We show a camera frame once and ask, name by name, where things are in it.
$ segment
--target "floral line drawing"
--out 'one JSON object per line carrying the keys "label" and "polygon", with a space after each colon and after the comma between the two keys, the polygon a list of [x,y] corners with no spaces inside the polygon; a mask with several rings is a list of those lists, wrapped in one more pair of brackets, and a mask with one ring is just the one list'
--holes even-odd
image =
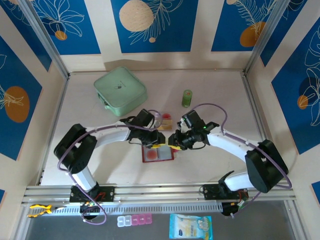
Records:
{"label": "floral line drawing", "polygon": [[49,35],[61,41],[67,39],[67,33],[82,37],[83,32],[77,24],[85,19],[85,15],[69,10],[69,0],[34,0],[32,5]]}
{"label": "floral line drawing", "polygon": [[282,14],[285,20],[288,20],[289,12],[299,11],[304,2],[305,0],[291,0],[288,6],[286,7],[284,13]]}
{"label": "floral line drawing", "polygon": [[133,45],[139,40],[149,40],[155,43],[156,39],[170,26],[170,13],[178,9],[183,0],[129,0],[120,12],[121,24],[131,32],[130,39]]}
{"label": "floral line drawing", "polygon": [[250,29],[254,30],[257,40],[264,25],[264,20],[270,15],[278,0],[264,0],[262,7],[258,8],[256,0],[226,0],[227,4],[238,7],[238,12],[245,19]]}
{"label": "floral line drawing", "polygon": [[[0,54],[0,70],[3,68],[3,66],[6,63],[6,55]],[[10,94],[6,93],[5,90],[0,85],[0,110],[7,105],[8,107],[10,104],[17,104],[20,106],[23,106],[24,104],[21,102],[24,99],[24,97],[14,97]]]}
{"label": "floral line drawing", "polygon": [[26,19],[26,16],[21,11],[21,8],[18,5],[17,0],[1,0],[3,4],[11,11],[12,15],[23,22],[25,25],[30,26],[30,23]]}
{"label": "floral line drawing", "polygon": [[304,65],[307,67],[308,77],[301,83],[308,87],[300,94],[297,104],[302,110],[311,107],[311,126],[320,124],[320,26],[313,34]]}
{"label": "floral line drawing", "polygon": [[[291,0],[282,15],[286,20],[290,11],[298,11],[305,0]],[[229,5],[235,5],[240,17],[245,19],[247,27],[240,37],[243,47],[253,47],[265,27],[266,19],[275,8],[278,0],[264,0],[261,7],[258,7],[256,0],[226,0]]]}

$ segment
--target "white table surface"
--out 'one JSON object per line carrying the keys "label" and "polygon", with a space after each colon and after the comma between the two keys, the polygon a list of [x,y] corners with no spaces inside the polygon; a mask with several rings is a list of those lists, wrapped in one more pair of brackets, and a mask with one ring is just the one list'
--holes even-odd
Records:
{"label": "white table surface", "polygon": [[[142,108],[169,112],[173,122],[190,108],[181,106],[185,89],[193,92],[191,106],[200,103],[219,104],[228,112],[225,128],[237,135],[260,141],[259,131],[249,104],[241,75],[237,71],[162,70],[137,71],[134,74],[146,85],[148,99],[123,117],[114,116],[98,100],[93,83],[104,73],[73,74],[58,118],[41,185],[70,185],[69,176],[57,169],[53,150],[70,127],[98,127],[120,118],[136,115]],[[221,124],[223,112],[213,106],[201,106],[198,114],[207,123]],[[169,137],[171,132],[164,132]],[[180,151],[175,159],[142,163],[139,145],[115,142],[97,148],[88,164],[100,184],[158,184],[216,181],[231,170],[245,170],[245,164],[232,154],[206,146],[201,150]]]}

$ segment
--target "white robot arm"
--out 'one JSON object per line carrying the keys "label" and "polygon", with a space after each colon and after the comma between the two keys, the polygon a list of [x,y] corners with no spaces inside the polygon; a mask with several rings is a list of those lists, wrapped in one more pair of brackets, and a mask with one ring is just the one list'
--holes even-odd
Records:
{"label": "white robot arm", "polygon": [[[154,116],[143,109],[137,116],[121,119],[111,125],[84,128],[80,124],[75,124],[54,149],[54,154],[59,159],[58,168],[63,164],[77,185],[95,196],[99,192],[99,185],[87,167],[94,149],[132,139],[139,139],[141,144],[148,148],[153,145],[164,145],[166,139],[161,132],[154,128],[144,128],[151,122],[154,122]],[[81,136],[84,137],[79,141],[79,145],[75,145],[75,141]]]}
{"label": "white robot arm", "polygon": [[169,137],[169,146],[187,150],[193,149],[194,143],[203,142],[235,155],[246,164],[247,172],[229,172],[219,181],[222,197],[227,193],[248,188],[256,188],[262,193],[267,193],[284,177],[268,159],[263,160],[265,155],[261,152],[267,154],[285,174],[288,174],[285,162],[269,140],[248,140],[222,129],[214,122],[205,124],[195,110],[185,114],[178,126],[180,129]]}

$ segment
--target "yellow object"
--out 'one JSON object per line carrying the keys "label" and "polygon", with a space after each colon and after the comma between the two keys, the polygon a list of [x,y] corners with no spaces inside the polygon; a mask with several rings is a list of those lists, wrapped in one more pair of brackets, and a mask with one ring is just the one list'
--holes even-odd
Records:
{"label": "yellow object", "polygon": [[157,128],[158,131],[171,131],[172,119],[163,119],[162,124]]}
{"label": "yellow object", "polygon": [[160,147],[162,147],[162,146],[165,146],[166,144],[164,143],[164,144],[154,144],[151,148],[152,149],[157,149],[157,148],[160,148]]}
{"label": "yellow object", "polygon": [[35,208],[41,208],[44,210],[38,214],[28,214],[28,218],[36,218],[36,217],[39,217],[43,214],[52,214],[52,211],[51,211],[52,205],[34,204],[34,205],[30,206],[30,209],[35,209]]}
{"label": "yellow object", "polygon": [[179,146],[172,146],[172,145],[168,145],[170,148],[175,149],[175,150],[181,150],[181,147]]}

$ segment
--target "purple cable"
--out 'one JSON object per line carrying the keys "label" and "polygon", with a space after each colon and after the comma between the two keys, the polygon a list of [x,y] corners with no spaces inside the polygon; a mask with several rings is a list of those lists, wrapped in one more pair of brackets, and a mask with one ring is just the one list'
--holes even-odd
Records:
{"label": "purple cable", "polygon": [[[149,112],[155,112],[157,114],[159,114],[159,116],[162,116],[160,112],[158,112],[157,110],[149,110]],[[163,123],[163,119],[161,117],[161,121],[160,121],[160,125],[161,126]],[[80,142],[82,139],[84,139],[86,136],[92,134],[92,133],[96,133],[96,132],[100,132],[103,130],[107,130],[107,129],[114,129],[114,128],[136,128],[136,129],[141,129],[141,130],[147,130],[147,131],[154,131],[157,129],[157,127],[153,127],[153,128],[145,128],[145,127],[141,127],[141,126],[134,126],[134,125],[110,125],[110,126],[102,126],[99,127],[97,129],[93,129],[91,131],[88,131],[86,133],[84,133],[83,135],[81,135],[80,137],[78,137],[69,147],[68,149],[64,152],[64,154],[62,155],[62,157],[60,158],[58,164],[57,164],[57,168],[58,170],[61,170],[63,172],[68,173],[68,175],[70,176],[70,178],[72,179],[72,181],[75,183],[75,185],[79,188],[79,190],[88,198],[90,199],[92,202],[94,202],[94,204],[103,212],[104,214],[104,220],[102,222],[91,222],[91,221],[87,221],[85,219],[85,211],[82,213],[82,218],[83,221],[87,224],[91,224],[91,225],[102,225],[107,221],[107,213],[104,210],[104,208],[96,201],[94,200],[80,185],[77,184],[77,181],[75,180],[75,178],[72,176],[71,172],[69,172],[68,169],[65,168],[61,168],[61,163],[63,162],[63,160],[65,159],[65,157],[68,155],[68,153],[71,151],[71,149],[78,143]]]}
{"label": "purple cable", "polygon": [[[231,139],[234,139],[234,140],[236,140],[236,141],[238,141],[238,142],[240,142],[240,143],[247,144],[247,142],[246,142],[245,140],[243,140],[243,139],[241,139],[241,138],[239,138],[239,137],[237,137],[237,136],[234,136],[234,135],[232,135],[232,134],[230,134],[230,133],[225,132],[224,126],[225,126],[225,123],[226,123],[226,121],[227,121],[227,119],[228,119],[228,114],[227,114],[227,111],[226,111],[222,106],[219,106],[219,105],[214,104],[214,103],[202,103],[202,104],[196,105],[194,108],[192,108],[192,110],[196,109],[197,107],[203,106],[203,105],[211,105],[211,106],[215,106],[215,107],[221,109],[221,110],[224,112],[224,114],[225,114],[224,120],[223,120],[223,122],[222,122],[222,124],[221,124],[221,131],[222,131],[222,133],[223,133],[224,135],[226,135],[227,137],[229,137],[229,138],[231,138]],[[256,149],[256,150],[258,150],[260,153],[262,153],[262,154],[266,157],[266,159],[268,159],[268,160],[276,167],[276,169],[282,174],[282,176],[285,178],[285,180],[286,180],[287,183],[288,183],[288,186],[278,185],[278,184],[277,184],[277,185],[276,185],[277,187],[283,188],[283,189],[291,189],[291,188],[292,188],[292,183],[291,183],[290,179],[288,178],[287,174],[286,174],[285,171],[283,171],[282,168],[275,162],[275,160],[273,160],[273,159],[272,159],[268,154],[266,154],[262,149],[258,148],[257,146],[253,145],[252,143],[249,142],[249,143],[248,143],[248,146],[251,147],[251,148],[253,148],[253,149]],[[247,207],[249,204],[251,204],[260,194],[261,194],[261,192],[259,191],[259,192],[251,199],[251,201],[246,205],[246,207]]]}

